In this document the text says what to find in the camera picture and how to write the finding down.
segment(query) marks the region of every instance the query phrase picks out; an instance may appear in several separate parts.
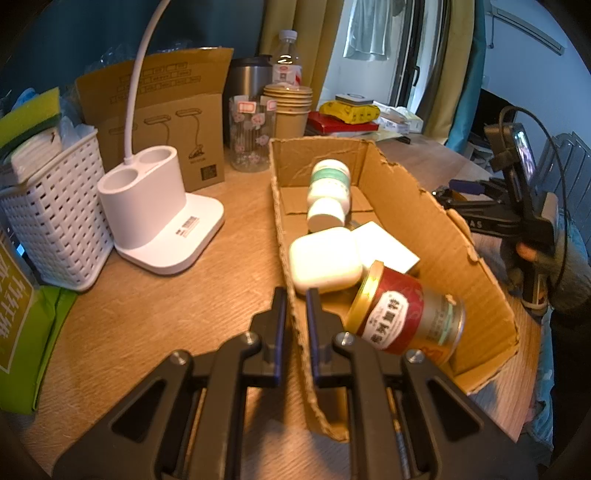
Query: cardboard box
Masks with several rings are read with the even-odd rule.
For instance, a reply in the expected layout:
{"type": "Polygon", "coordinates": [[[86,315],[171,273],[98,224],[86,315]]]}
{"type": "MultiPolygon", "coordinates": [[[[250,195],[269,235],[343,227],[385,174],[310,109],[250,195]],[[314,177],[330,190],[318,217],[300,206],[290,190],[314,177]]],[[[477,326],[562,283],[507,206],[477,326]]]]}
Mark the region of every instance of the cardboard box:
{"type": "MultiPolygon", "coordinates": [[[[445,211],[431,192],[398,164],[390,164],[373,142],[333,137],[273,139],[270,143],[277,237],[295,338],[299,345],[307,418],[313,430],[348,439],[345,392],[316,391],[310,370],[306,305],[296,296],[288,249],[307,233],[307,191],[313,166],[325,158],[351,172],[352,220],[371,220],[420,257],[417,277],[432,289],[451,293],[466,305],[462,339],[442,369],[467,393],[484,387],[518,350],[513,311],[496,278],[476,253],[466,222],[445,211]]],[[[323,307],[345,318],[358,287],[322,295],[323,307]]]]}
{"type": "MultiPolygon", "coordinates": [[[[222,91],[231,48],[191,48],[145,58],[135,104],[133,148],[172,145],[185,190],[223,181],[222,91]]],[[[105,171],[123,161],[125,109],[134,62],[76,80],[85,121],[98,130],[105,171]]]]}

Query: white desk lamp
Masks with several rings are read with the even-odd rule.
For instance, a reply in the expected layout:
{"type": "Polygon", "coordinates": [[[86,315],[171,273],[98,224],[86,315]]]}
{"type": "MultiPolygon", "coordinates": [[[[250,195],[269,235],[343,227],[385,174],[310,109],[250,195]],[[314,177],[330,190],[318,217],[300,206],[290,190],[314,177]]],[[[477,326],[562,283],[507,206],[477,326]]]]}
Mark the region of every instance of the white desk lamp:
{"type": "Polygon", "coordinates": [[[119,254],[160,275],[189,268],[223,223],[223,205],[185,193],[178,152],[159,145],[134,155],[135,99],[148,43],[170,0],[161,0],[139,44],[129,85],[124,162],[98,184],[100,201],[119,254]]]}

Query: barcode sticker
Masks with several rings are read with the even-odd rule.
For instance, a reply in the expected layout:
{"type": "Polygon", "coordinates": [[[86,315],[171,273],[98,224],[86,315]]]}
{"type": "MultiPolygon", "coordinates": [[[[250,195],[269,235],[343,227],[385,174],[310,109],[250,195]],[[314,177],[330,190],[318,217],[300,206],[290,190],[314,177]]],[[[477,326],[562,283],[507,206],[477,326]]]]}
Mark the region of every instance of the barcode sticker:
{"type": "Polygon", "coordinates": [[[240,113],[255,113],[256,102],[238,102],[238,111],[240,113]]]}
{"type": "Polygon", "coordinates": [[[199,223],[199,217],[189,217],[181,226],[181,228],[179,228],[176,231],[177,235],[180,235],[184,238],[187,238],[189,236],[189,234],[191,233],[191,231],[197,226],[197,224],[199,223]]]}
{"type": "Polygon", "coordinates": [[[379,350],[396,340],[406,321],[408,300],[399,291],[382,293],[368,317],[363,338],[379,350]]]}

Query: green label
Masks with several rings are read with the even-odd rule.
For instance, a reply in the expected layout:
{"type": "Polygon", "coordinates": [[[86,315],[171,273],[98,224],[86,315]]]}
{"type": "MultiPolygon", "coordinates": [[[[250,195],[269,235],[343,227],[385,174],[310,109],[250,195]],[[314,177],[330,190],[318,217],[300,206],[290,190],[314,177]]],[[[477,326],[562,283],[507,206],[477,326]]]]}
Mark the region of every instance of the green label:
{"type": "Polygon", "coordinates": [[[322,180],[322,179],[338,180],[338,181],[344,183],[345,185],[347,185],[347,188],[349,188],[349,177],[345,173],[341,172],[340,170],[337,170],[336,168],[323,168],[321,170],[318,170],[317,172],[312,174],[312,178],[310,180],[310,183],[312,184],[316,180],[322,180]]]}
{"type": "Polygon", "coordinates": [[[451,303],[448,303],[447,304],[447,317],[446,317],[445,322],[443,324],[443,331],[441,332],[441,336],[439,337],[439,341],[437,342],[437,344],[439,346],[442,346],[446,342],[447,337],[449,336],[450,329],[452,328],[452,322],[453,322],[453,305],[451,303]]]}
{"type": "Polygon", "coordinates": [[[10,373],[33,286],[0,242],[0,370],[10,373]]]}

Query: phone holder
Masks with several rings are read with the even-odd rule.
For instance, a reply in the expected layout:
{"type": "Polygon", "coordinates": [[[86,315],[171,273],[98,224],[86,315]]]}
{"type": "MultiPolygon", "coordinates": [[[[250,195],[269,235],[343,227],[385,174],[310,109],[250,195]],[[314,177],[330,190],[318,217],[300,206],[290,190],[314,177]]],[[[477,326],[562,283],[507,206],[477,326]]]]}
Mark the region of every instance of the phone holder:
{"type": "Polygon", "coordinates": [[[119,254],[159,275],[189,268],[223,223],[221,202],[184,191],[177,150],[168,145],[136,153],[98,189],[119,254]]]}

